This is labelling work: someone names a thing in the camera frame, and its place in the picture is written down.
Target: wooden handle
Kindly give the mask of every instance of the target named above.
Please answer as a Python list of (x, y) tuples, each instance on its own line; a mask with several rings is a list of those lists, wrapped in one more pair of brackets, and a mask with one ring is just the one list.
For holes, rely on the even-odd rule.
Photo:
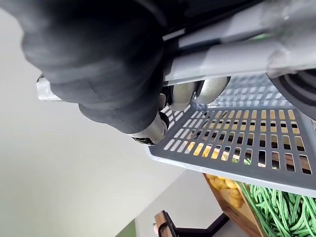
[[(163, 223), (166, 222), (166, 219), (165, 219), (162, 211), (155, 216), (155, 220), (156, 220), (156, 224), (157, 224), (158, 229)], [(172, 237), (169, 226), (165, 226), (162, 228), (161, 237)]]

